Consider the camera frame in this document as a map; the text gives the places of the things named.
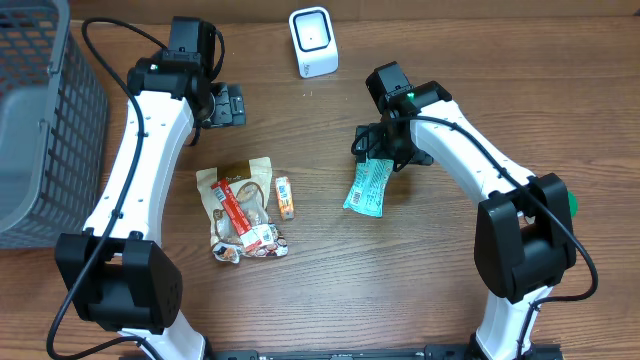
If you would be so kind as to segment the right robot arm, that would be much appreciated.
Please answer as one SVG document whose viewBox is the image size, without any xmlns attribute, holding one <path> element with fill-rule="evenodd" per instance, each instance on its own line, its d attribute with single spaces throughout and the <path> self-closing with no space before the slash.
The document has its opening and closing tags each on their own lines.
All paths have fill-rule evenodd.
<svg viewBox="0 0 640 360">
<path fill-rule="evenodd" d="M 391 62 L 365 85 L 381 119 L 356 129 L 357 175 L 345 205 L 375 211 L 391 173 L 439 163 L 477 209 L 474 262 L 488 289 L 482 322 L 468 344 L 429 345 L 426 358 L 561 358 L 559 346 L 537 345 L 531 334 L 579 250 L 563 181 L 501 153 L 436 81 L 415 86 Z"/>
</svg>

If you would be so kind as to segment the teal tissue pack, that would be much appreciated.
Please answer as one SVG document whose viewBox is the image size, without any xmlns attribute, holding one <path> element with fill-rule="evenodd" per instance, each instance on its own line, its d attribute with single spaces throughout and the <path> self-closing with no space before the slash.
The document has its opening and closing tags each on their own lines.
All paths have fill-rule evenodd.
<svg viewBox="0 0 640 360">
<path fill-rule="evenodd" d="M 364 163 L 357 163 L 354 182 L 343 208 L 362 215 L 381 218 L 392 165 L 393 161 L 386 159 L 368 159 Z"/>
</svg>

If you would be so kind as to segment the brown nut snack pouch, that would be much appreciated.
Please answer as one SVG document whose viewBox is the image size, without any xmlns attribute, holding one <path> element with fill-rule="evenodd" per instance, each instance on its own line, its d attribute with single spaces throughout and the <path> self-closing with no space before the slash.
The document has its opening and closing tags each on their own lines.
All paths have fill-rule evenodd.
<svg viewBox="0 0 640 360">
<path fill-rule="evenodd" d="M 247 252 L 231 220 L 211 186 L 226 179 L 245 217 L 262 238 L 262 244 Z M 271 159 L 261 157 L 229 163 L 196 172 L 197 188 L 211 221 L 211 252 L 216 260 L 237 264 L 243 257 L 284 257 L 288 246 L 266 208 L 272 180 Z"/>
</svg>

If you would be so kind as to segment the orange snack packet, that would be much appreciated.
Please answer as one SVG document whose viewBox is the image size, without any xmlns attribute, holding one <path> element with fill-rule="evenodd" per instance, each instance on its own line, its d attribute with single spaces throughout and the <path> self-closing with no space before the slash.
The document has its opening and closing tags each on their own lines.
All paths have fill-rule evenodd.
<svg viewBox="0 0 640 360">
<path fill-rule="evenodd" d="M 294 203 L 289 178 L 286 176 L 278 177 L 275 181 L 275 188 L 282 219 L 293 220 L 295 218 Z"/>
</svg>

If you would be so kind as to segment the green bottle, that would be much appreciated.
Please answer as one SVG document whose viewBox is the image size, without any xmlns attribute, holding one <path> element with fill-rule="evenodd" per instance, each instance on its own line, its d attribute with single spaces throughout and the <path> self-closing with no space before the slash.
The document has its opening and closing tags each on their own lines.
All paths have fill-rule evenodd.
<svg viewBox="0 0 640 360">
<path fill-rule="evenodd" d="M 579 211 L 579 203 L 573 192 L 568 192 L 569 210 L 571 217 L 575 217 Z"/>
</svg>

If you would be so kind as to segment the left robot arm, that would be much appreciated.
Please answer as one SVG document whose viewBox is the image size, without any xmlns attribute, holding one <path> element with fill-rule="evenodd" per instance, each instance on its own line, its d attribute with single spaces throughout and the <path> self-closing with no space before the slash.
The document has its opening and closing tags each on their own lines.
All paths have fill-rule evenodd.
<svg viewBox="0 0 640 360">
<path fill-rule="evenodd" d="M 240 87 L 217 79 L 224 54 L 213 24 L 175 17 L 169 40 L 119 80 L 127 119 L 108 182 L 82 230 L 55 247 L 63 308 L 148 359 L 213 355 L 182 313 L 182 275 L 163 251 L 161 221 L 181 150 L 204 129 L 246 122 Z"/>
</svg>

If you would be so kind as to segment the red snack bar wrapper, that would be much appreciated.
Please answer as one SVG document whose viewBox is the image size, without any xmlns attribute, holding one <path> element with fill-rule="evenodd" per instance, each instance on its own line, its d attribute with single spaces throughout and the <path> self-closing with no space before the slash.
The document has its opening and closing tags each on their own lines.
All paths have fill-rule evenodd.
<svg viewBox="0 0 640 360">
<path fill-rule="evenodd" d="M 259 247 L 262 244 L 262 238 L 245 217 L 227 180 L 219 180 L 211 186 L 211 189 L 231 220 L 232 226 L 236 230 L 245 250 L 249 252 Z"/>
</svg>

